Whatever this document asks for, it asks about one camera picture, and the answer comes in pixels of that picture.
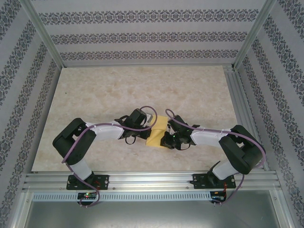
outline slotted metal strip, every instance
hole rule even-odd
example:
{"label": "slotted metal strip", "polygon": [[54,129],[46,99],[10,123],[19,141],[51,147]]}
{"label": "slotted metal strip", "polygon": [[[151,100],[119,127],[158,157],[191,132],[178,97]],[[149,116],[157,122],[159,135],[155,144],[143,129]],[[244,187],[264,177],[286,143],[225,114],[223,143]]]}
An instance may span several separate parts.
{"label": "slotted metal strip", "polygon": [[[75,202],[77,192],[35,192],[35,202]],[[178,191],[178,192],[102,192],[100,201],[193,201],[211,200],[209,191]]]}

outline robotic arm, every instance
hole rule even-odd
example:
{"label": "robotic arm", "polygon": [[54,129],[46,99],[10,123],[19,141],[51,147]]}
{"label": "robotic arm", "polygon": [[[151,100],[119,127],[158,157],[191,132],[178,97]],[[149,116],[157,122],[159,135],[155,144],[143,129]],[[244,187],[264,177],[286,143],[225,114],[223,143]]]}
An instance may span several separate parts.
{"label": "robotic arm", "polygon": [[179,115],[175,115],[168,121],[168,128],[169,131],[166,131],[161,139],[161,145],[167,148],[181,150],[183,144],[188,144],[189,147],[210,145],[223,149],[227,159],[216,163],[207,174],[208,181],[214,187],[219,180],[236,173],[249,174],[263,157],[260,150],[263,147],[241,125],[222,131],[211,129],[204,131],[205,128],[199,125],[188,126]]}
{"label": "robotic arm", "polygon": [[[149,107],[155,112],[156,118],[150,127],[146,127],[152,120],[152,115],[142,111],[144,107],[135,109],[130,116],[125,115],[109,123],[86,123],[76,118],[54,139],[53,146],[64,158],[62,163],[66,163],[73,173],[67,182],[68,190],[94,189],[100,199],[98,190],[107,189],[109,177],[101,181],[102,175],[95,175],[92,172],[84,155],[94,140],[125,139],[128,143],[127,138],[130,136],[134,137],[134,142],[136,137],[147,139],[157,121],[157,113]],[[187,144],[188,147],[210,145],[222,148],[227,156],[226,160],[216,163],[207,174],[202,174],[199,180],[190,181],[194,188],[222,188],[225,179],[233,178],[236,173],[248,174],[254,167],[264,163],[265,150],[243,126],[236,125],[222,131],[205,129],[199,125],[189,126],[179,115],[173,114],[171,117],[167,111],[168,109],[166,113],[171,119],[168,121],[169,129],[161,139],[162,146],[182,150],[183,144]]]}
{"label": "robotic arm", "polygon": [[[111,121],[110,123],[102,125],[86,123],[82,119],[76,118],[53,140],[53,146],[64,158],[64,162],[66,162],[66,164],[81,180],[88,184],[93,184],[96,181],[96,177],[84,159],[84,156],[92,142],[94,140],[106,139],[126,140],[130,136],[134,137],[134,142],[136,137],[147,139],[151,134],[152,126],[147,130],[144,129],[151,120],[151,114],[147,114],[138,108],[135,109],[130,116],[125,115],[119,119]],[[79,137],[84,131],[85,133],[80,137],[79,141],[73,148],[73,152],[68,154],[75,143],[74,138]]]}

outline wire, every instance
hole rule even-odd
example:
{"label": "wire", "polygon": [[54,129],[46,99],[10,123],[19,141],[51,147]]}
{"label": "wire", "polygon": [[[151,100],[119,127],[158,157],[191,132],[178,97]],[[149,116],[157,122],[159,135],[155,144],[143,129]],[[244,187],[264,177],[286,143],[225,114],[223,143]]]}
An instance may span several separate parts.
{"label": "wire", "polygon": [[245,175],[243,174],[242,176],[242,180],[241,182],[239,183],[238,187],[231,193],[231,195],[229,196],[229,198],[227,200],[225,200],[224,202],[220,202],[216,199],[212,199],[213,201],[216,201],[217,202],[217,205],[223,205],[223,204],[226,204],[228,203],[236,194],[236,192],[240,189],[240,187],[242,186],[243,182],[244,182],[244,178],[245,178]]}
{"label": "wire", "polygon": [[94,205],[96,205],[99,200],[100,200],[100,193],[99,193],[99,190],[97,188],[95,188],[94,186],[88,184],[87,182],[85,182],[84,180],[82,180],[80,177],[78,177],[78,175],[76,173],[74,173],[73,169],[66,163],[66,160],[68,159],[68,157],[70,156],[70,154],[73,152],[74,148],[76,147],[77,143],[80,141],[80,139],[82,138],[82,136],[88,131],[90,130],[91,128],[93,127],[98,127],[98,126],[114,126],[114,127],[121,127],[123,129],[126,129],[126,130],[131,130],[131,131],[136,131],[136,132],[143,132],[143,131],[147,131],[149,129],[151,129],[155,124],[156,124],[156,121],[157,121],[157,112],[156,110],[151,107],[151,106],[143,106],[140,108],[140,110],[144,109],[144,108],[150,108],[154,111],[155,113],[155,121],[154,123],[150,126],[150,127],[147,127],[147,128],[143,128],[143,129],[134,129],[134,128],[130,128],[130,127],[125,127],[125,126],[121,126],[121,125],[118,125],[118,124],[112,124],[112,123],[99,123],[99,124],[95,124],[95,125],[92,125],[92,126],[89,126],[87,128],[84,129],[83,132],[81,132],[81,134],[78,136],[78,138],[76,139],[76,141],[73,143],[72,147],[70,148],[70,150],[67,152],[67,154],[65,155],[64,159],[62,160],[61,163],[65,163],[66,166],[69,168],[69,170],[73,173],[73,175],[80,181],[82,182],[83,184],[85,184],[86,186],[90,187],[91,189],[95,190],[97,195],[98,195],[98,198],[95,202],[91,203],[90,205],[82,205],[81,202],[84,198],[80,199],[79,201],[79,205],[81,207],[85,207],[85,208],[88,208],[88,207],[92,207]]}
{"label": "wire", "polygon": [[[169,116],[170,120],[173,120],[174,122],[176,122],[176,123],[178,123],[178,124],[180,124],[180,125],[182,125],[182,126],[184,126],[184,127],[188,127],[188,128],[190,128],[190,129],[192,129],[192,130],[205,131],[205,132],[214,132],[214,133],[232,134],[232,135],[235,135],[235,136],[244,138],[244,139],[246,139],[246,140],[252,142],[252,143],[253,143],[255,146],[257,146],[257,148],[261,151],[262,156],[263,156],[262,161],[261,161],[258,165],[256,165],[255,168],[258,168],[258,167],[262,166],[262,165],[264,164],[264,162],[266,161],[265,151],[264,151],[264,149],[261,147],[261,145],[260,145],[259,143],[257,143],[256,141],[254,141],[253,139],[251,139],[251,138],[249,138],[249,137],[247,137],[247,136],[245,136],[245,135],[242,135],[242,134],[239,134],[239,133],[235,133],[235,132],[223,131],[223,130],[214,130],[214,129],[206,129],[206,128],[201,129],[201,128],[191,127],[191,126],[189,126],[189,125],[186,125],[186,124],[184,124],[184,123],[181,123],[181,122],[175,120],[175,119],[174,119],[175,114],[174,114],[174,112],[173,112],[171,109],[167,108],[167,109],[165,110],[165,112],[166,112],[167,116]],[[243,183],[243,181],[244,181],[244,178],[245,178],[245,176],[244,176],[244,174],[243,174],[243,177],[242,177],[242,180],[241,180],[240,184],[239,184],[238,187],[233,191],[233,193],[229,196],[229,198],[228,198],[227,200],[225,200],[225,201],[222,202],[222,203],[219,202],[219,201],[216,200],[216,199],[213,199],[213,201],[216,201],[219,205],[226,204],[227,202],[229,202],[229,201],[234,197],[234,195],[235,195],[236,192],[239,190],[239,188],[241,187],[241,185],[242,185],[242,183]]]}
{"label": "wire", "polygon": [[84,180],[82,180],[80,177],[78,177],[78,175],[77,175],[76,173],[74,173],[73,169],[72,169],[67,163],[66,163],[66,166],[68,167],[68,169],[72,172],[72,174],[73,174],[80,182],[82,182],[82,183],[85,184],[86,186],[90,187],[91,189],[95,190],[95,191],[96,191],[96,194],[98,195],[97,200],[96,200],[95,202],[91,203],[90,205],[83,205],[83,204],[81,204],[82,200],[84,199],[84,198],[81,198],[80,201],[79,201],[79,205],[80,205],[81,207],[85,207],[85,208],[89,208],[89,207],[92,207],[92,206],[96,205],[96,204],[99,202],[99,200],[100,200],[100,193],[99,193],[99,190],[98,190],[97,188],[95,188],[94,186],[88,184],[88,183],[85,182]]}
{"label": "wire", "polygon": [[187,149],[189,149],[189,148],[190,148],[190,144],[189,144],[188,148],[180,149],[179,151],[185,151],[185,150],[187,150]]}
{"label": "wire", "polygon": [[125,143],[128,144],[128,145],[133,145],[133,144],[135,143],[135,141],[136,141],[136,136],[134,137],[134,140],[133,140],[132,143],[128,143],[127,138],[125,138],[124,141],[125,141]]}
{"label": "wire", "polygon": [[226,184],[226,182],[224,182],[224,190],[223,190],[223,192],[225,193],[224,197],[226,197],[227,196],[227,184]]}

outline gray metal panel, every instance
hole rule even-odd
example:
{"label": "gray metal panel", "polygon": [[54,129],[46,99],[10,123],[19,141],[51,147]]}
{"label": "gray metal panel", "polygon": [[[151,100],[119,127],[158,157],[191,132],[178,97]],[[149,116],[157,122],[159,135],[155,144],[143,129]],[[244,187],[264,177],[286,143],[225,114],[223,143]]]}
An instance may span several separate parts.
{"label": "gray metal panel", "polygon": [[238,192],[225,206],[206,201],[104,202],[80,208],[74,202],[32,202],[27,228],[276,228],[268,191]]}

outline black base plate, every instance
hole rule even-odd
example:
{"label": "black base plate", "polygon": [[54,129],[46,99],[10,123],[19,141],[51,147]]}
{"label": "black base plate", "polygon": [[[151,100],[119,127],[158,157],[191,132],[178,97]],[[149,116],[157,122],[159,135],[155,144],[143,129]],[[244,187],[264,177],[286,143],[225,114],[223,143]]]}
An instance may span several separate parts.
{"label": "black base plate", "polygon": [[[109,175],[95,175],[91,185],[98,190],[108,190]],[[92,190],[80,182],[74,175],[69,175],[66,184],[67,190]]]}
{"label": "black base plate", "polygon": [[193,181],[190,181],[191,184],[194,185],[194,189],[223,189],[224,184],[227,184],[227,189],[235,189],[236,183],[234,176],[231,175],[224,180],[218,180],[216,186],[213,186],[210,181],[208,181],[207,174],[199,173],[193,174]]}

